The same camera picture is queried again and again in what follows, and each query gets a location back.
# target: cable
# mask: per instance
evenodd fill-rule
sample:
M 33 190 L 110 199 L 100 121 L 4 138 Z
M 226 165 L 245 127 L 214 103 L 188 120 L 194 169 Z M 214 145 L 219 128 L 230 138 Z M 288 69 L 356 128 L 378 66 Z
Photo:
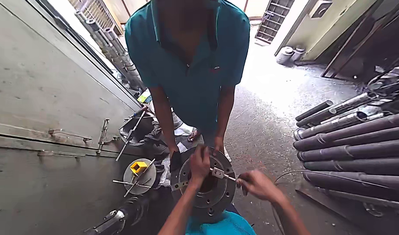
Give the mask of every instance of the cable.
M 372 185 L 372 186 L 378 186 L 378 187 L 385 188 L 385 189 L 391 189 L 390 187 L 387 187 L 387 186 L 384 186 L 384 185 L 380 185 L 380 184 L 374 184 L 374 183 L 371 183 L 371 182 L 364 182 L 364 181 L 361 181 L 361 180 L 351 179 L 351 178 L 347 178 L 347 177 L 343 177 L 343 176 L 329 175 L 329 174 L 321 173 L 321 172 L 317 172 L 317 171 L 290 171 L 290 172 L 286 172 L 286 173 L 284 173 L 284 174 L 278 176 L 278 178 L 276 178 L 274 184 L 276 184 L 276 182 L 277 182 L 280 178 L 282 178 L 283 176 L 285 176 L 285 175 L 292 174 L 292 173 L 299 173 L 299 172 L 301 172 L 301 173 L 303 173 L 303 172 L 309 172 L 309 173 L 315 173 L 315 174 L 333 176 L 333 177 L 336 177 L 336 178 L 347 179 L 347 180 L 351 180 L 351 181 L 354 181 L 354 182 L 359 182 L 359 183 L 363 183 L 363 184 L 369 184 L 369 185 Z M 273 218 L 275 219 L 275 223 L 276 223 L 276 225 L 278 226 L 279 231 L 281 232 L 281 234 L 282 234 L 282 235 L 285 235 L 285 233 L 284 233 L 284 231 L 283 231 L 283 227 L 281 226 L 280 221 L 278 220 L 279 215 L 276 213 L 276 211 L 275 211 L 275 209 L 274 209 L 274 207 L 273 207 L 272 205 L 271 205 L 271 207 L 272 207 L 272 214 L 273 214 Z
M 286 173 L 280 175 L 278 178 L 276 178 L 274 183 L 276 183 L 281 177 L 283 177 L 283 176 L 285 176 L 287 174 L 297 173 L 297 172 L 309 172 L 309 173 L 321 174 L 321 175 L 326 175 L 326 176 L 333 176 L 333 177 L 336 177 L 336 178 L 347 179 L 347 180 L 351 180 L 351 181 L 358 182 L 358 183 L 369 184 L 369 185 L 378 186 L 378 187 L 385 188 L 385 189 L 391 189 L 388 186 L 384 186 L 384 185 L 380 185 L 380 184 L 374 184 L 374 183 L 371 183 L 371 182 L 364 182 L 362 180 L 351 179 L 351 178 L 347 178 L 347 177 L 343 177 L 343 176 L 329 175 L 329 174 L 321 173 L 321 172 L 317 172 L 317 171 L 290 171 L 290 172 L 286 172 Z

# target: blue shirt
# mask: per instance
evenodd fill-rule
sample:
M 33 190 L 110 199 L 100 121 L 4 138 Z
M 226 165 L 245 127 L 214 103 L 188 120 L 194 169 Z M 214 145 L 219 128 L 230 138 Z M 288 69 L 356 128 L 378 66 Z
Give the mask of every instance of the blue shirt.
M 238 214 L 223 211 L 222 220 L 214 224 L 198 224 L 192 218 L 186 225 L 186 235 L 256 235 L 249 223 Z
M 221 87 L 233 87 L 242 78 L 249 48 L 249 19 L 226 0 L 209 0 L 214 14 L 192 63 L 186 64 L 178 56 L 179 47 L 160 27 L 156 1 L 138 9 L 126 24 L 130 58 L 147 87 L 164 89 L 184 123 L 214 131 Z

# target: yellow square fitting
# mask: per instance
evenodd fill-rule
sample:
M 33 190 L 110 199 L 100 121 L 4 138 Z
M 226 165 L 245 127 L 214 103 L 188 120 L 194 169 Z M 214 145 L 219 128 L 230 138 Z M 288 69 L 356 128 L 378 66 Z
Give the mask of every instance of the yellow square fitting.
M 144 161 L 137 161 L 130 166 L 131 171 L 136 174 L 139 172 L 144 172 L 146 168 L 147 164 Z

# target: shirt logo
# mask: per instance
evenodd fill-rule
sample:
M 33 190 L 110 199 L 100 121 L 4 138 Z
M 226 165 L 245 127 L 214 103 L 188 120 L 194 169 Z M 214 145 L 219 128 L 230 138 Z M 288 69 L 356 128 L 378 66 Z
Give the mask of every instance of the shirt logo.
M 212 74 L 216 74 L 216 73 L 218 73 L 219 68 L 220 68 L 220 66 L 216 66 L 216 67 L 214 67 L 214 69 L 211 69 L 211 68 L 210 68 L 210 72 L 211 72 Z

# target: concrete floor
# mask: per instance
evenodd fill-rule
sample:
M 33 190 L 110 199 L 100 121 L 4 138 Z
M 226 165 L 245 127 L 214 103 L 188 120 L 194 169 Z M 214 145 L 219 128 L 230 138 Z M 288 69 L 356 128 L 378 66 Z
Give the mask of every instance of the concrete floor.
M 357 94 L 357 87 L 350 82 L 320 78 L 323 69 L 317 66 L 289 68 L 277 64 L 270 46 L 255 44 L 256 30 L 251 30 L 249 53 L 242 82 L 236 87 L 225 144 L 236 175 L 258 168 L 277 177 L 303 169 L 292 147 L 294 118 L 327 99 L 336 104 L 351 98 Z M 301 178 L 301 174 L 290 174 L 279 182 L 311 234 L 363 234 L 298 195 L 295 185 Z M 239 213 L 254 224 L 258 235 L 281 234 L 268 202 L 245 197 L 241 190 L 237 190 L 233 202 Z

